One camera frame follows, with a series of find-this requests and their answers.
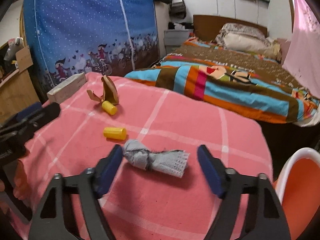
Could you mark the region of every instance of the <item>white wooden block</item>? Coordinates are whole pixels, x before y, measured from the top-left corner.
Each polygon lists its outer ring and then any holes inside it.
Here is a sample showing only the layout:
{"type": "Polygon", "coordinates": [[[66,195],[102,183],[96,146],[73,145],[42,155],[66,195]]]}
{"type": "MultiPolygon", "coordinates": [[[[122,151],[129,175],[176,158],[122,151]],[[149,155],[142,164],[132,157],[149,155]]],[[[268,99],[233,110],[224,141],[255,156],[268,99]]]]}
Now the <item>white wooden block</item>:
{"type": "Polygon", "coordinates": [[[55,88],[51,89],[47,93],[48,99],[51,102],[61,104],[70,98],[74,93],[76,93],[86,82],[87,79],[84,72],[81,74],[72,75],[55,88]]]}

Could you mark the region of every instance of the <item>gray cloth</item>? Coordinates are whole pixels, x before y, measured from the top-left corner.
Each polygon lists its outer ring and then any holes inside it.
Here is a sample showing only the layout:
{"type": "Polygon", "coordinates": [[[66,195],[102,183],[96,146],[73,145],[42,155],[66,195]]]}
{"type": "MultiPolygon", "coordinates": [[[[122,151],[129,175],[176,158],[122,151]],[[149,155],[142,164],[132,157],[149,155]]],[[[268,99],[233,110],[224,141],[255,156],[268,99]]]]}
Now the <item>gray cloth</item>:
{"type": "Polygon", "coordinates": [[[138,140],[128,140],[124,144],[124,157],[139,169],[160,171],[181,178],[189,153],[182,150],[151,152],[138,140]]]}

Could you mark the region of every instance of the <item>white wall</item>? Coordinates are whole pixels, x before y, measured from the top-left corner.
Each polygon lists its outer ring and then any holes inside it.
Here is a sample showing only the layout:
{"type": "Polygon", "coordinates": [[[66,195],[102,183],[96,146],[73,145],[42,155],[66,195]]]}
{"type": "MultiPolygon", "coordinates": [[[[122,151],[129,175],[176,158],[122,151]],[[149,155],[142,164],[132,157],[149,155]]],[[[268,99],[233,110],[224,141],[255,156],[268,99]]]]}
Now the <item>white wall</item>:
{"type": "Polygon", "coordinates": [[[156,22],[158,28],[158,39],[160,48],[160,57],[166,55],[164,46],[164,31],[168,29],[169,17],[169,5],[162,2],[155,2],[156,9],[156,22]]]}
{"type": "Polygon", "coordinates": [[[292,23],[289,0],[184,0],[187,17],[194,14],[219,15],[253,22],[268,28],[272,38],[291,39],[292,23]]]}
{"type": "Polygon", "coordinates": [[[20,13],[22,8],[23,0],[18,0],[13,3],[3,19],[0,22],[0,46],[5,44],[9,39],[20,36],[19,24],[20,24],[20,13]]]}

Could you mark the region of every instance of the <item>white drawer unit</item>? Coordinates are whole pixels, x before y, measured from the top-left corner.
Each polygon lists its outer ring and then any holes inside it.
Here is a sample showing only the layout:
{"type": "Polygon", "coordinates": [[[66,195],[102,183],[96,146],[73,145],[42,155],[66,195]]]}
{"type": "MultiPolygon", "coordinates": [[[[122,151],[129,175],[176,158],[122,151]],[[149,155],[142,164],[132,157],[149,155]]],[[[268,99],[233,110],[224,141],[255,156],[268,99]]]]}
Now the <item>white drawer unit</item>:
{"type": "Polygon", "coordinates": [[[193,30],[166,30],[164,31],[164,45],[166,53],[171,53],[184,43],[193,30]]]}

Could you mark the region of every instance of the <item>yellow cylinder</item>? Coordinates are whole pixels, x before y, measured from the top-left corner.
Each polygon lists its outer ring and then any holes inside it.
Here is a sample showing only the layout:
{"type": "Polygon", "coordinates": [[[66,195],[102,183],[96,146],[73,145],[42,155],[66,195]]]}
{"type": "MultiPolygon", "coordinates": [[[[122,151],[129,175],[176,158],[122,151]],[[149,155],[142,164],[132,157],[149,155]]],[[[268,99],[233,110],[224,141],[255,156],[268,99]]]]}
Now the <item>yellow cylinder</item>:
{"type": "Polygon", "coordinates": [[[103,130],[103,136],[110,139],[124,140],[127,137],[127,130],[120,127],[106,127],[103,130]]]}
{"type": "Polygon", "coordinates": [[[111,104],[109,101],[104,101],[102,103],[102,109],[110,115],[114,115],[118,111],[118,108],[111,104]]]}

